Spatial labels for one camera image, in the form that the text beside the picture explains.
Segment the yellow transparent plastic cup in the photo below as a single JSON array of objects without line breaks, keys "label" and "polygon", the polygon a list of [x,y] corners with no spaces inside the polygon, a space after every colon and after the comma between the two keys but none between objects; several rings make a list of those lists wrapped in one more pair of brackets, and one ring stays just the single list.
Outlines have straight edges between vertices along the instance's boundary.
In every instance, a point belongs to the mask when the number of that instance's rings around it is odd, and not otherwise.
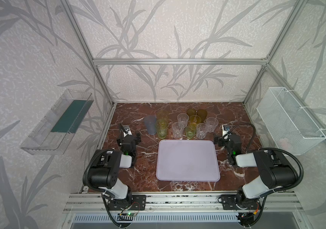
[{"label": "yellow transparent plastic cup", "polygon": [[202,123],[202,119],[200,116],[195,114],[189,117],[188,126],[191,129],[196,129],[197,125],[200,123]]}]

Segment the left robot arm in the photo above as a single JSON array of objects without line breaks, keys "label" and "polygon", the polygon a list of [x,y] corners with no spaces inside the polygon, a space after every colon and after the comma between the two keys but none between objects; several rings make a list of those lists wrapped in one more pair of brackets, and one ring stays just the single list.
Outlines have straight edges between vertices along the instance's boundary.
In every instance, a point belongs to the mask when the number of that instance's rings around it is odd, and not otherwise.
[{"label": "left robot arm", "polygon": [[99,149],[95,151],[84,175],[83,184],[99,191],[110,201],[132,202],[131,189],[119,178],[121,168],[134,167],[137,160],[136,146],[141,142],[141,134],[126,135],[117,140],[119,149]]}]

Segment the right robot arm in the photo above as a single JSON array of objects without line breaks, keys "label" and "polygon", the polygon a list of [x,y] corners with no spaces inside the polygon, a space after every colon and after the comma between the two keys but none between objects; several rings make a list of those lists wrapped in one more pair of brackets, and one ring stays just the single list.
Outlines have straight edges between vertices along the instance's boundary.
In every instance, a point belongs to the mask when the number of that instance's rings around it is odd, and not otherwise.
[{"label": "right robot arm", "polygon": [[241,138],[235,134],[215,136],[214,144],[227,150],[230,165],[258,169],[259,176],[237,191],[237,203],[265,198],[272,193],[293,189],[304,178],[301,162],[285,150],[261,148],[243,154]]}]

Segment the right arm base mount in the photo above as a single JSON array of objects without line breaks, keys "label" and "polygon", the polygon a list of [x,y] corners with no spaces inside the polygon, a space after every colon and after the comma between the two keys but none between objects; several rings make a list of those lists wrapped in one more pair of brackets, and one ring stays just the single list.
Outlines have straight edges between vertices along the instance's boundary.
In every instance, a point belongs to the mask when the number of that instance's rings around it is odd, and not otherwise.
[{"label": "right arm base mount", "polygon": [[249,199],[240,193],[235,195],[221,195],[217,201],[222,204],[224,210],[256,210],[259,200]]}]

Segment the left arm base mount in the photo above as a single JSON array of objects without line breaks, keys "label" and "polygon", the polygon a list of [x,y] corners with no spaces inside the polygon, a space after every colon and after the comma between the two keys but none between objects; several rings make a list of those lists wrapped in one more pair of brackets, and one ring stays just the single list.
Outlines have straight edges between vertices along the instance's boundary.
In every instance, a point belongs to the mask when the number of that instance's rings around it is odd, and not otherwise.
[{"label": "left arm base mount", "polygon": [[114,199],[107,202],[109,210],[145,210],[146,195],[132,195],[125,199]]}]

